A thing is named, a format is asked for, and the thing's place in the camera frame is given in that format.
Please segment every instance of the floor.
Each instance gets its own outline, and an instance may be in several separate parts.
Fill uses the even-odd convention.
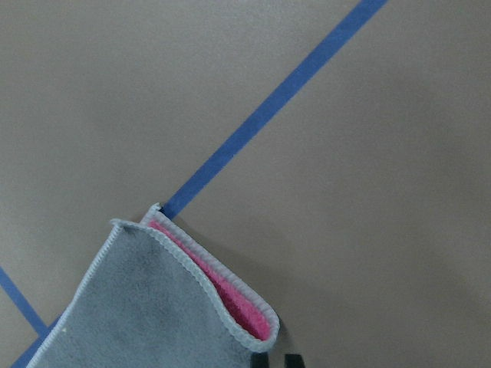
[[[0,367],[109,220],[171,198],[357,3],[2,1]],[[491,3],[466,5],[389,1],[175,218],[280,315],[273,367],[491,366]]]

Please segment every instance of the folded cloth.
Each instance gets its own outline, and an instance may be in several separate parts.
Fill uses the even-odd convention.
[[[112,221],[28,368],[249,368],[272,348],[274,310],[159,208]]]

